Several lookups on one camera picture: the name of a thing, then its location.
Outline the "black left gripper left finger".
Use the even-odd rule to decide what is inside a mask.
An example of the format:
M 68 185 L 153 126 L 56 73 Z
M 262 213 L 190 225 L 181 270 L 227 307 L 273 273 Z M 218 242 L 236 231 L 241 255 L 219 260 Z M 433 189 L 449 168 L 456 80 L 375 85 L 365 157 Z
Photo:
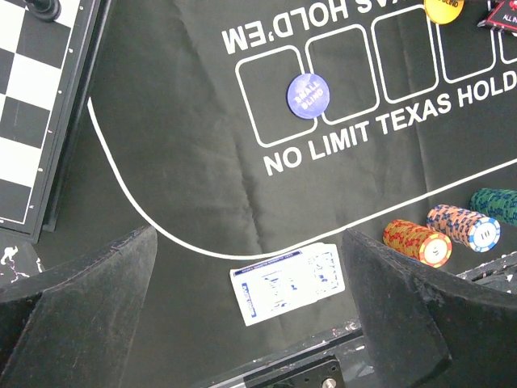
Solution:
M 3 387 L 118 387 L 158 251 L 142 226 L 1 288 Z

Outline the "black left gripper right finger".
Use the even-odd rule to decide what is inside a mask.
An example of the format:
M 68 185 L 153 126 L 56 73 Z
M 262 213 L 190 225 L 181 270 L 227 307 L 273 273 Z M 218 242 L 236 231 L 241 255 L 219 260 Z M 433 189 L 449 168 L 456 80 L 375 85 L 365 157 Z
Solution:
M 408 258 L 358 230 L 343 262 L 382 387 L 514 387 L 516 276 L 477 282 Z

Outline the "orange poker chip stack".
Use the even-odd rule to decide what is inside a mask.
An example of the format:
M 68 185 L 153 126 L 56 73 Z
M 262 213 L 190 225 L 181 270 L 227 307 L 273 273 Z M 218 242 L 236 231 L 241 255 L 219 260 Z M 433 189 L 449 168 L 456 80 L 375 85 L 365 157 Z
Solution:
M 444 265 L 452 254 L 452 241 L 446 234 L 403 219 L 392 220 L 385 227 L 383 242 L 433 268 Z

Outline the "green poker chip stack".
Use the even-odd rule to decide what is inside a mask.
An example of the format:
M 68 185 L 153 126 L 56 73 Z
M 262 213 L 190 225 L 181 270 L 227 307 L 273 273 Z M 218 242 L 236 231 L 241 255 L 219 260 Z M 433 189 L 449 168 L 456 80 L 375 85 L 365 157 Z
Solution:
M 481 188 L 473 193 L 469 205 L 473 211 L 516 226 L 517 192 L 515 190 Z

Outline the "blue small blind button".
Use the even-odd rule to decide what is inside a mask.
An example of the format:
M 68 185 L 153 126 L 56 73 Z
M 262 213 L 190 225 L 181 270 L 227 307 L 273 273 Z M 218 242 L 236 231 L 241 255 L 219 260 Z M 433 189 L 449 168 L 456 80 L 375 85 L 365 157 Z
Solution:
M 300 74 L 288 86 L 287 103 L 295 116 L 312 120 L 321 116 L 328 108 L 330 88 L 318 74 Z

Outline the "yellow big blind button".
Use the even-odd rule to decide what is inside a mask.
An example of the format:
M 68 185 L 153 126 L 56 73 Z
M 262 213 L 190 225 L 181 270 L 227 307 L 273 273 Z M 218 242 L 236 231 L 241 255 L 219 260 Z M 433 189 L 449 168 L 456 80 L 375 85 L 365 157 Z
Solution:
M 438 25 L 456 20 L 464 8 L 464 0 L 424 0 L 424 11 Z

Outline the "red black all-in marker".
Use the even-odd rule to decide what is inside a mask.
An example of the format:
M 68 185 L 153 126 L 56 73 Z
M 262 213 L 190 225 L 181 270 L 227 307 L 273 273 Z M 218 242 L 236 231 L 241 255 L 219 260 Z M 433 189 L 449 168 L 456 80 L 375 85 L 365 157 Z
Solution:
M 488 15 L 477 23 L 478 27 L 487 27 L 511 34 L 516 34 L 516 1 L 496 1 Z

